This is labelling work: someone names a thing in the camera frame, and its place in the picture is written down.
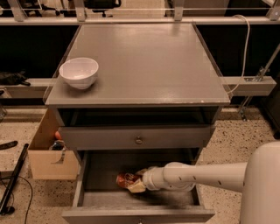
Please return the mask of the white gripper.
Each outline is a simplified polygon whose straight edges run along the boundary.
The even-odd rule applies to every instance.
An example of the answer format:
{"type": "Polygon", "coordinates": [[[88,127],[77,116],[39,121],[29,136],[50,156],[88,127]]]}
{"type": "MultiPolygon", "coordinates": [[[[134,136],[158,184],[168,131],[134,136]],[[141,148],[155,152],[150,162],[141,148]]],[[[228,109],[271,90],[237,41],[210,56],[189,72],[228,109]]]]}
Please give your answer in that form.
{"type": "Polygon", "coordinates": [[[128,186],[131,193],[143,193],[146,188],[150,191],[157,191],[165,187],[165,180],[162,167],[144,168],[136,172],[136,175],[143,176],[128,186]]]}

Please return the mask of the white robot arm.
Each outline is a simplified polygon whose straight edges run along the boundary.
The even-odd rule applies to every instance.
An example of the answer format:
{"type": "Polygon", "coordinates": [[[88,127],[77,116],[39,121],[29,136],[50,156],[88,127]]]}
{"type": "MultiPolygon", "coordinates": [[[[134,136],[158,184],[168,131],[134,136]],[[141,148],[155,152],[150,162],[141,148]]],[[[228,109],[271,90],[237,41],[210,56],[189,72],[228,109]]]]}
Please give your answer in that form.
{"type": "Polygon", "coordinates": [[[130,176],[127,188],[141,193],[194,184],[241,193],[240,224],[280,224],[280,142],[258,147],[245,163],[152,167],[130,176]]]}

